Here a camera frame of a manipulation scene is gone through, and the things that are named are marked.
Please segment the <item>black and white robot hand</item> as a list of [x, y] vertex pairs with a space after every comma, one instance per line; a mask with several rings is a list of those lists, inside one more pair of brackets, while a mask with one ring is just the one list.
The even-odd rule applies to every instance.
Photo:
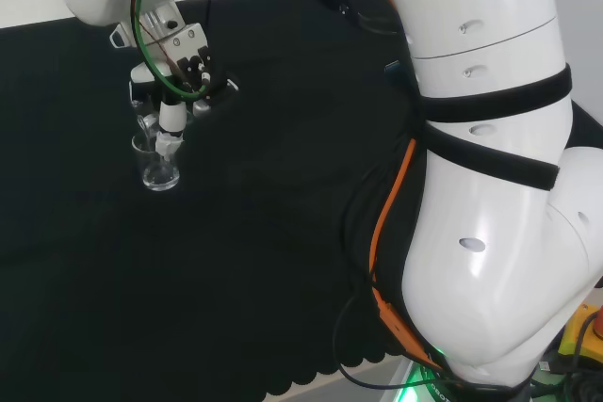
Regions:
[[173, 1], [144, 12], [131, 0], [129, 31], [141, 58], [130, 72], [130, 101], [152, 150], [170, 161], [188, 122], [233, 101], [239, 83], [215, 60], [203, 27], [186, 24]]

